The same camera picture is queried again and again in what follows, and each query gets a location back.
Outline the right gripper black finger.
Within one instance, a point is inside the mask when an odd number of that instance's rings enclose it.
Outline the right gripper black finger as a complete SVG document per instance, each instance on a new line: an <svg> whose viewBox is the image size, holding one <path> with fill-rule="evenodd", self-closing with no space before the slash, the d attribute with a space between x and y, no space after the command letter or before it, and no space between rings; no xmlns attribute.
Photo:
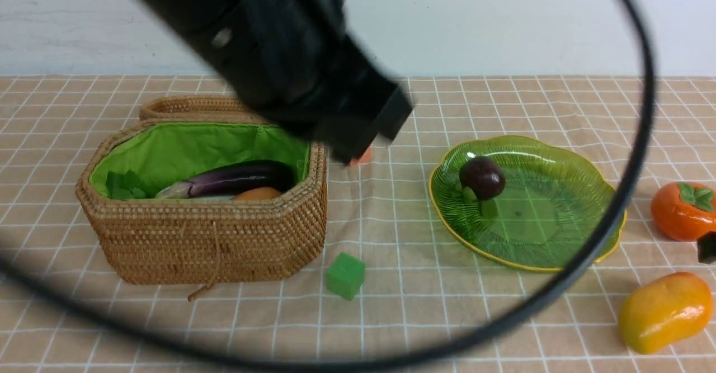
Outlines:
<svg viewBox="0 0 716 373"><path fill-rule="evenodd" d="M711 231L701 236L696 241L698 252L698 263L710 265L716 260L716 232Z"/></svg>

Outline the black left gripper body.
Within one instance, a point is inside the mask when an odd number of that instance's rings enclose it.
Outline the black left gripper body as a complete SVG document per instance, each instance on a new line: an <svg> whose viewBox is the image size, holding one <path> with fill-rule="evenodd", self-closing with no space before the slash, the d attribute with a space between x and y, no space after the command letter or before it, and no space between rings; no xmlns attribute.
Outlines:
<svg viewBox="0 0 716 373"><path fill-rule="evenodd" d="M259 37L248 51L266 88L246 103L297 138L331 147L343 163L379 136L393 141L414 109L348 36Z"/></svg>

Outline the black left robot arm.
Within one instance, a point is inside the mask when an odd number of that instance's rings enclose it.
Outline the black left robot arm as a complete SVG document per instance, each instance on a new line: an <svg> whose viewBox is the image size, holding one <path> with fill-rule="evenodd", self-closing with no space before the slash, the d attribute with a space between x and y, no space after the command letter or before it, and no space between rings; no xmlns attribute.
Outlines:
<svg viewBox="0 0 716 373"><path fill-rule="evenodd" d="M343 0L141 0L241 102L343 163L394 140L414 105L347 29Z"/></svg>

